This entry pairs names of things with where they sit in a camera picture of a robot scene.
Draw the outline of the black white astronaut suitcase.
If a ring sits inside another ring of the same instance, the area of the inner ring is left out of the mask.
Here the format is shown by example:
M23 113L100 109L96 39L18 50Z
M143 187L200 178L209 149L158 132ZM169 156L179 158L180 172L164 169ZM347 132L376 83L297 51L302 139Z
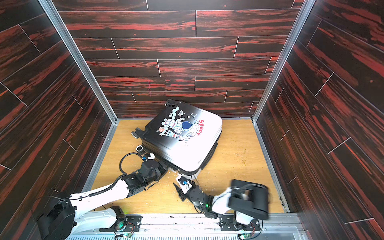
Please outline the black white astronaut suitcase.
M182 101L169 99L144 130L132 135L147 153L185 176L198 176L212 158L222 133L220 116Z

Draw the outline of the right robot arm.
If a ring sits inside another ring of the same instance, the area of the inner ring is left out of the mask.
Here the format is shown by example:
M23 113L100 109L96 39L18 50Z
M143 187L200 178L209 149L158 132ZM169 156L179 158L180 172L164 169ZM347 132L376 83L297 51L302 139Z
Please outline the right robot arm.
M233 210L236 224L247 226L254 219L269 219L269 188L265 185L232 180L231 186L217 196L207 195L184 177L174 187L182 201L189 200L207 218L216 219Z

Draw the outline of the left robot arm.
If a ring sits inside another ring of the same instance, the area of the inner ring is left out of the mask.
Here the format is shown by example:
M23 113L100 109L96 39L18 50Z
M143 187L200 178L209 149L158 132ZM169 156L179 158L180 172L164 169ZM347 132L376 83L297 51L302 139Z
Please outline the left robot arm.
M168 171L163 162L145 160L141 168L131 174L122 174L108 185L79 194L51 196L46 207L37 216L43 240L64 240L71 234L97 228L110 228L122 222L125 215L120 207L104 211L96 209L108 203L123 200L150 188Z

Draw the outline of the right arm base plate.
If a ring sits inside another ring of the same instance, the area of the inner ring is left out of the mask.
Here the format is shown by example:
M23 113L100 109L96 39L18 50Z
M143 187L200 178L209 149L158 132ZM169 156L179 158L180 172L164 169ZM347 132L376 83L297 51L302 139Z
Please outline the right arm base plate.
M252 219L248 225L244 225L235 221L235 215L220 216L219 226L222 232L256 232L261 230L261 225L258 219Z

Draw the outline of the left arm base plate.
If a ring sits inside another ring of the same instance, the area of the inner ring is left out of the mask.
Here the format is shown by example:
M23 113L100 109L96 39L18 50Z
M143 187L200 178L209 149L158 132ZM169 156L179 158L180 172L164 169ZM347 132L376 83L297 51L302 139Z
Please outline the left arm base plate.
M141 227L142 216L126 215L119 218L110 228L100 228L101 233L134 233L138 232Z

